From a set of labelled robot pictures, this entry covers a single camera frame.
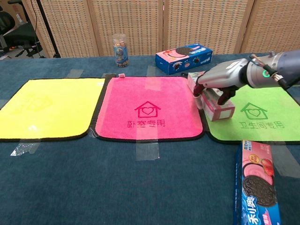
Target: metal stand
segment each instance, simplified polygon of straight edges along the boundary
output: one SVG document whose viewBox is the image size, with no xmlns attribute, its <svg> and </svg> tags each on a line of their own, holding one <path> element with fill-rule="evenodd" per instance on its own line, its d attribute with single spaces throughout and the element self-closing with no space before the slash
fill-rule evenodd
<svg viewBox="0 0 300 225">
<path fill-rule="evenodd" d="M 45 26 L 46 26 L 46 28 L 47 28 L 47 31 L 48 31 L 48 34 L 49 34 L 51 43 L 52 43 L 53 48 L 54 48 L 54 51 L 55 51 L 55 54 L 53 55 L 53 57 L 54 57 L 54 58 L 61 58 L 61 57 L 60 57 L 60 53 L 58 52 L 58 49 L 57 49 L 55 40 L 54 40 L 54 38 L 53 38 L 53 35 L 52 35 L 52 32 L 51 32 L 51 29 L 50 29 L 50 26 L 49 26 L 49 23 L 48 23 L 46 14 L 45 14 L 45 12 L 44 12 L 44 9 L 43 9 L 43 6 L 42 6 L 42 3 L 41 3 L 40 0 L 37 0 L 37 5 L 38 5 L 39 11 L 41 12 L 41 15 L 42 15 L 42 17 L 43 17 Z"/>
</svg>

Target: robotic arm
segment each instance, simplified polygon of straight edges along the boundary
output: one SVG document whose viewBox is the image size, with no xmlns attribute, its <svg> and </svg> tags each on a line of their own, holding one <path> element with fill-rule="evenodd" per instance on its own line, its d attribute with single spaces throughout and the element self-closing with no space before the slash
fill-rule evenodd
<svg viewBox="0 0 300 225">
<path fill-rule="evenodd" d="M 223 105 L 246 84 L 252 88 L 281 86 L 287 90 L 300 81 L 300 50 L 278 54 L 272 51 L 267 56 L 250 58 L 223 62 L 206 71 L 196 81 L 194 96 L 205 88 L 218 88 L 223 91 L 218 104 Z"/>
</svg>

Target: blue box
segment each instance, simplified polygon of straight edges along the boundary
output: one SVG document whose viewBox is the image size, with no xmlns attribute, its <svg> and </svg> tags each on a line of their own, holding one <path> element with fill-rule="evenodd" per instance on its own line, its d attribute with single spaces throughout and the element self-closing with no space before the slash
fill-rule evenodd
<svg viewBox="0 0 300 225">
<path fill-rule="evenodd" d="M 235 164 L 234 225 L 281 225 L 271 147 L 242 141 Z"/>
<path fill-rule="evenodd" d="M 170 75 L 210 63 L 211 58 L 211 49 L 201 44 L 191 44 L 156 53 L 155 64 Z"/>
</svg>

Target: table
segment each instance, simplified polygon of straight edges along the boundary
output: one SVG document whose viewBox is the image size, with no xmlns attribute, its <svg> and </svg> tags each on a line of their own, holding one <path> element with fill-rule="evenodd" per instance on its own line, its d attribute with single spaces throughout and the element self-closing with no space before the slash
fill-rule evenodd
<svg viewBox="0 0 300 225">
<path fill-rule="evenodd" d="M 248 54 L 214 55 L 217 63 Z M 131 56 L 118 68 L 113 57 L 0 61 L 0 99 L 28 80 L 63 78 L 71 69 L 81 77 L 103 73 L 164 76 L 154 56 Z M 300 89 L 291 92 L 298 98 Z M 136 161 L 137 145 L 85 136 L 42 142 L 34 154 L 10 154 L 19 143 L 0 143 L 2 225 L 14 224 L 232 224 L 234 154 L 238 145 L 221 144 L 207 135 L 195 141 L 158 143 L 160 158 Z M 287 147 L 300 162 L 300 146 Z M 300 221 L 300 179 L 275 168 L 283 224 Z"/>
</svg>

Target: clear plastic jar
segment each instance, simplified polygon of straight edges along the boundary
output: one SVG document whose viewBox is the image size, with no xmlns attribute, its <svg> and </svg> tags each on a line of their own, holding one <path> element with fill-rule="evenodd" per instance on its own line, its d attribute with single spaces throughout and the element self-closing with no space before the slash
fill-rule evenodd
<svg viewBox="0 0 300 225">
<path fill-rule="evenodd" d="M 128 66 L 128 52 L 125 34 L 114 34 L 112 36 L 113 51 L 116 56 L 116 64 L 118 67 Z"/>
</svg>

